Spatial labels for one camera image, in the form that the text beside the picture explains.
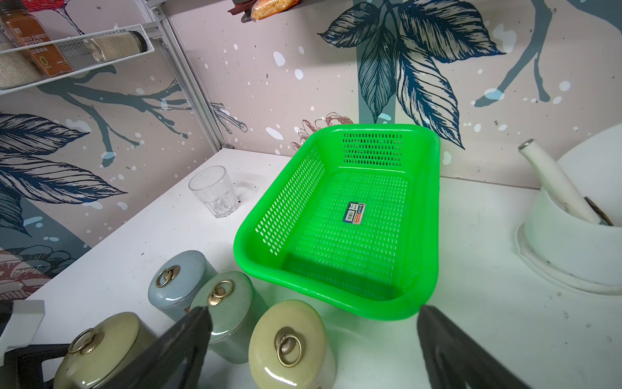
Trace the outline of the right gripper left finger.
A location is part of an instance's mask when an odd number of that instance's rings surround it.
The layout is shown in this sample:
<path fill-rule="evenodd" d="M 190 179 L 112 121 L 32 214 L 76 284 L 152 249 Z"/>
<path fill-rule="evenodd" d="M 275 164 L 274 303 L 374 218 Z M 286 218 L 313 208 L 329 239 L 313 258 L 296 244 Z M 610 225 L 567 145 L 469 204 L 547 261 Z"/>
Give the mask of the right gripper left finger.
<path fill-rule="evenodd" d="M 212 329 L 209 309 L 192 309 L 103 387 L 196 388 Z"/>

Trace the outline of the beige tea canister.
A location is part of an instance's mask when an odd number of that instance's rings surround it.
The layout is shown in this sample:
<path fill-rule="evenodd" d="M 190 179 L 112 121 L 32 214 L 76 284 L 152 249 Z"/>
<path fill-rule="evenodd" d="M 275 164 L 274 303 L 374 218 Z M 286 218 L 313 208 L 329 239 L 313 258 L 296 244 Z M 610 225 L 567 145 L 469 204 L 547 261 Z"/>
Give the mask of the beige tea canister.
<path fill-rule="evenodd" d="M 282 301 L 259 319 L 249 368 L 260 388 L 332 388 L 336 361 L 324 323 L 306 302 Z"/>
<path fill-rule="evenodd" d="M 155 333 L 137 314 L 110 316 L 74 338 L 55 374 L 53 387 L 100 387 L 156 340 Z"/>

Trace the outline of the blue-grey tea canister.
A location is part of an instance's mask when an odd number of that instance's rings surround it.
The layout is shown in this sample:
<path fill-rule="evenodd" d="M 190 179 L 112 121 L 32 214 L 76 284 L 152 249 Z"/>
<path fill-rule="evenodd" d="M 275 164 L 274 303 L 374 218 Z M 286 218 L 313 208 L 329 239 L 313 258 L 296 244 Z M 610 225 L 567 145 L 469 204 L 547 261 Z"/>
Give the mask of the blue-grey tea canister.
<path fill-rule="evenodd" d="M 148 301 L 173 321 L 189 311 L 194 297 L 218 272 L 200 251 L 183 251 L 160 267 L 149 284 Z"/>

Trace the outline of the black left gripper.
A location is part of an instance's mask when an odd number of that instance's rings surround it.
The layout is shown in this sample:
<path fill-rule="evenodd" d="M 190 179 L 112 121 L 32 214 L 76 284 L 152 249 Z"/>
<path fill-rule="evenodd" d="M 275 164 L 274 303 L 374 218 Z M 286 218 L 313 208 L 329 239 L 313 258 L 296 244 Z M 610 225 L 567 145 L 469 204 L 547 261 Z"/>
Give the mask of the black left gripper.
<path fill-rule="evenodd" d="M 53 387 L 53 379 L 45 381 L 42 364 L 44 361 L 64 358 L 68 344 L 29 345 L 5 353 L 1 366 L 1 389 Z"/>

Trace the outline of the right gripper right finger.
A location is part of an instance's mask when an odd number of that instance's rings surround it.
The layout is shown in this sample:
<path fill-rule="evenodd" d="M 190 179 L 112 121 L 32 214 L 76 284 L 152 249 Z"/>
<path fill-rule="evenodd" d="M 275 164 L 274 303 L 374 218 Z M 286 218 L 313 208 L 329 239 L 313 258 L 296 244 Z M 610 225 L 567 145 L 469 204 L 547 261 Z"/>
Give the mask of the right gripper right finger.
<path fill-rule="evenodd" d="M 527 387 L 434 306 L 420 308 L 417 333 L 432 388 Z"/>

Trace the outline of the green tea canister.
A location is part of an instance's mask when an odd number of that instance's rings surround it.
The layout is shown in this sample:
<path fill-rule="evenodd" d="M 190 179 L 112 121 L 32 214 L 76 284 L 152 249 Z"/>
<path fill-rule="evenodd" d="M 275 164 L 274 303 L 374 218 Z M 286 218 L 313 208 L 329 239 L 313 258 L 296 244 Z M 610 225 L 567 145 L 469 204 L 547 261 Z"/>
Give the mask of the green tea canister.
<path fill-rule="evenodd" d="M 249 342 L 267 303 L 243 272 L 216 275 L 196 294 L 191 308 L 206 307 L 212 318 L 208 348 L 233 364 L 249 361 Z"/>

